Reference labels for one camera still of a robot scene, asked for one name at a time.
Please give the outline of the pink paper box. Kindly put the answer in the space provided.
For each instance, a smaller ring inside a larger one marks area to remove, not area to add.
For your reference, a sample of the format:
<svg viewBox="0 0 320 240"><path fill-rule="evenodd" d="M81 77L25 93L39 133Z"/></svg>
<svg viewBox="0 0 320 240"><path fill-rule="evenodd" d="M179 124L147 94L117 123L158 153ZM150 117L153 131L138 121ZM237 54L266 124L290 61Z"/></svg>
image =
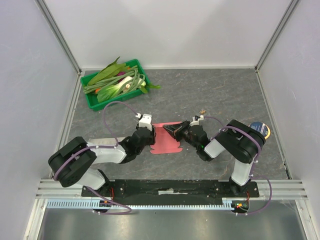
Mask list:
<svg viewBox="0 0 320 240"><path fill-rule="evenodd" d="M175 125L180 124L180 121L177 122L163 122L163 123L154 123L155 126L155 144L151 145L150 153L154 155L159 154L173 154L179 153L183 150L181 148L181 143L176 141L171 135L163 128L164 125Z"/></svg>

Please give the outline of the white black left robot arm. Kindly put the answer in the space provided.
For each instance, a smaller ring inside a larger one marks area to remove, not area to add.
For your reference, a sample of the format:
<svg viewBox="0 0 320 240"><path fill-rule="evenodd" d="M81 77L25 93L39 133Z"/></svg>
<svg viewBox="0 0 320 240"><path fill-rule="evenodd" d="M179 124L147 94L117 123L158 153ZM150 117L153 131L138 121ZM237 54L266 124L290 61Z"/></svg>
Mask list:
<svg viewBox="0 0 320 240"><path fill-rule="evenodd" d="M68 188L75 184L88 186L99 197L110 191L107 177L92 165L101 163L126 164L133 161L146 146L156 142L156 128L137 127L132 136L117 146L96 145L77 136L48 159L53 179Z"/></svg>

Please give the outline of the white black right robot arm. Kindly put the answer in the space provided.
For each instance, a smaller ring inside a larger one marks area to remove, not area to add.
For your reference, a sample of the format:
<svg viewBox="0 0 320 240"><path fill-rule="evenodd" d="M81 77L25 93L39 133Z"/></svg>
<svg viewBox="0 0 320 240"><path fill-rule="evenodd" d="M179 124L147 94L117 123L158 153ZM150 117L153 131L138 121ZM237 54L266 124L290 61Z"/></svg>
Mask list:
<svg viewBox="0 0 320 240"><path fill-rule="evenodd" d="M235 119L223 125L213 138L209 138L196 117L178 124L166 124L163 128L177 142L184 140L196 149L197 155L209 162L227 151L235 158L233 172L229 178L227 191L235 197L242 196L248 188L254 161L261 154L269 127L262 122L245 125Z"/></svg>

